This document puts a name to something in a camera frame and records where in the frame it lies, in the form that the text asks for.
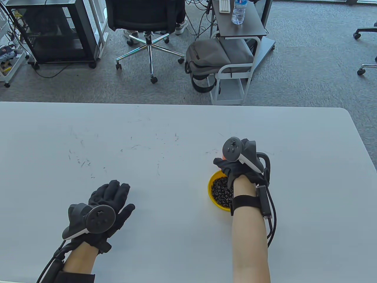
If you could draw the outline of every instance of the white sneaker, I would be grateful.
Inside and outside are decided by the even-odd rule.
[[[127,30],[127,29],[124,29],[124,30],[123,30],[123,35],[124,35],[125,37],[127,37],[128,39],[130,39],[130,35],[139,38],[139,33],[138,33],[137,31],[129,31],[129,30]]]
[[[175,34],[179,35],[185,31],[185,28],[189,25],[189,20],[185,17],[185,20],[182,24],[177,23],[177,27],[175,28]]]

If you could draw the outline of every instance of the black bean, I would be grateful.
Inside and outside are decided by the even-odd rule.
[[[216,179],[211,185],[211,192],[214,200],[225,208],[230,207],[233,200],[233,187],[228,188],[228,177]]]

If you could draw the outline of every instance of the hand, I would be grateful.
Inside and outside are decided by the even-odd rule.
[[[246,164],[239,161],[229,162],[221,158],[215,158],[213,164],[221,169],[221,171],[228,177],[228,187],[232,187],[233,182],[241,175],[245,175],[251,183],[264,184],[265,179],[262,174],[255,172]]]
[[[107,242],[107,239],[110,238],[117,230],[122,228],[125,221],[130,217],[132,211],[135,209],[135,205],[133,204],[128,204],[123,208],[129,191],[130,186],[128,184],[123,183],[122,185],[119,185],[117,180],[112,180],[109,184],[104,184],[94,191],[88,201],[88,204],[111,206],[116,213],[115,222],[113,226],[104,233],[88,233],[72,239],[71,243],[69,244],[70,248],[75,249],[81,245],[81,243],[87,242],[89,245],[96,247],[101,254],[108,252],[111,249],[111,245]]]

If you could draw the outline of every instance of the plastic bottle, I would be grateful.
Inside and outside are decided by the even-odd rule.
[[[244,22],[247,0],[234,0],[232,23],[240,25]]]

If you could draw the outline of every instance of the office chair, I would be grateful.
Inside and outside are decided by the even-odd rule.
[[[157,82],[153,74],[152,49],[179,56],[178,63],[184,62],[184,55],[156,45],[164,40],[169,42],[169,34],[176,28],[177,14],[182,10],[176,0],[105,0],[107,8],[107,23],[113,31],[128,29],[144,32],[145,40],[130,35],[130,40],[141,42],[144,45],[116,58],[116,69],[122,69],[120,60],[147,49],[149,54],[150,81]],[[167,31],[166,34],[152,40],[152,32]]]
[[[373,25],[374,27],[373,28],[361,28],[361,29],[357,29],[353,36],[355,39],[359,39],[361,37],[361,34],[359,33],[360,31],[365,31],[365,32],[377,32],[377,21],[374,23]],[[365,69],[364,68],[373,68],[373,69],[377,69],[377,64],[362,64],[360,69],[357,70],[357,74],[359,76],[363,75],[365,73]]]

